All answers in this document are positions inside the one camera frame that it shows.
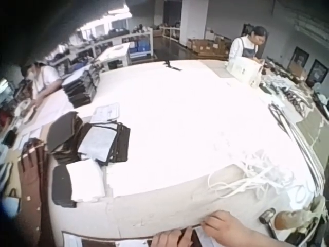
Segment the person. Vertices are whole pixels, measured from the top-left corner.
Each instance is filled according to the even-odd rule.
[[[34,62],[24,66],[21,73],[26,80],[32,81],[33,101],[30,106],[40,106],[43,99],[57,91],[63,82],[57,70],[44,63]]]
[[[225,247],[292,247],[253,231],[227,211],[216,211],[205,218],[201,227],[208,237]],[[153,237],[151,247],[190,247],[192,228],[186,229],[183,236],[180,230],[172,230]]]
[[[230,49],[229,60],[236,57],[244,57],[261,62],[255,57],[258,47],[265,43],[267,38],[267,31],[264,27],[254,27],[250,35],[236,38]]]

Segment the brown leather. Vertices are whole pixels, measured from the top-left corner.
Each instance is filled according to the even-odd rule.
[[[16,222],[29,246],[54,246],[48,208],[48,156],[45,144],[30,139],[18,158],[22,187]]]

